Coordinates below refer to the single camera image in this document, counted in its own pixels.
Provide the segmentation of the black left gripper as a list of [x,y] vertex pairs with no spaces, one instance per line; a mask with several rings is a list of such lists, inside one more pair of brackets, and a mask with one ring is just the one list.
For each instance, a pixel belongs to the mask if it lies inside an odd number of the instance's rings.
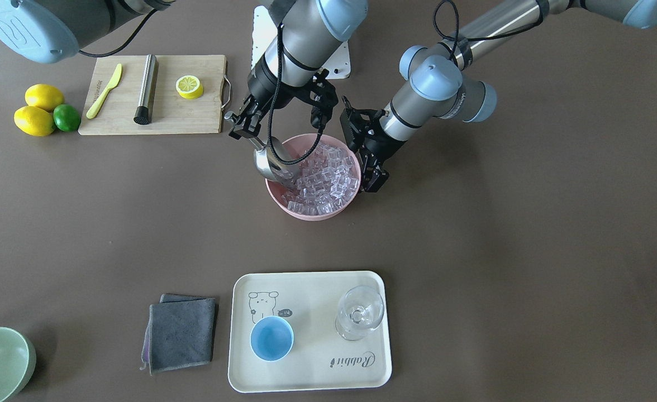
[[361,189],[365,193],[377,193],[390,177],[383,163],[406,142],[388,135],[380,124],[389,112],[354,108],[346,97],[341,99],[344,111],[340,122],[345,142],[352,152],[359,152],[361,160]]

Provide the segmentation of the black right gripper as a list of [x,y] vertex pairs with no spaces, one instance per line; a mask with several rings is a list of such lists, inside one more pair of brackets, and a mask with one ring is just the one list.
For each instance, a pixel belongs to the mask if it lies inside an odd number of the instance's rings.
[[278,84],[278,77],[270,71],[262,56],[247,78],[247,96],[238,112],[228,111],[231,123],[229,137],[234,139],[253,139],[259,135],[261,122],[270,108],[281,109],[293,99],[298,99],[312,107],[310,123],[321,131],[331,119],[333,109],[338,104],[336,89],[326,79],[326,72],[316,72],[306,84],[294,87]]

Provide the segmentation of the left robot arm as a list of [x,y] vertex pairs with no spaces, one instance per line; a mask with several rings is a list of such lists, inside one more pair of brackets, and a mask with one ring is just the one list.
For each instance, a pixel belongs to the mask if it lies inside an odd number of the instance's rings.
[[343,99],[340,121],[346,144],[360,160],[359,190],[377,192],[389,178],[384,162],[431,118],[487,119],[496,108],[496,92],[464,76],[464,69],[513,36],[541,25],[548,15],[569,8],[641,30],[657,26],[657,1],[505,1],[468,25],[442,33],[432,47],[410,47],[398,66],[405,83],[384,108],[354,108]]

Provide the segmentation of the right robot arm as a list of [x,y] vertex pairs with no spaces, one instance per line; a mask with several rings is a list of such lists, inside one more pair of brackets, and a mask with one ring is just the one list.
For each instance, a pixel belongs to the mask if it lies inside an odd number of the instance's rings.
[[[148,18],[171,1],[0,1],[0,40],[43,64],[80,54],[138,16]],[[277,38],[247,77],[249,93],[238,114],[228,113],[231,137],[257,137],[261,120],[292,99],[312,106],[311,124],[323,132],[338,99],[321,71],[366,18],[365,1],[265,1]]]

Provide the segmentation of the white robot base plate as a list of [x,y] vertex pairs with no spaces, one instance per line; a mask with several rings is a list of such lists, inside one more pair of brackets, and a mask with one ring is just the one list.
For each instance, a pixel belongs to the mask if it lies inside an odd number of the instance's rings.
[[[273,21],[269,16],[267,8],[264,6],[255,7],[251,67],[256,66],[260,57],[265,53],[276,36],[277,29],[273,26]],[[348,41],[341,44],[322,66],[323,69],[329,72],[327,79],[346,79],[350,76],[351,62],[348,45]]]

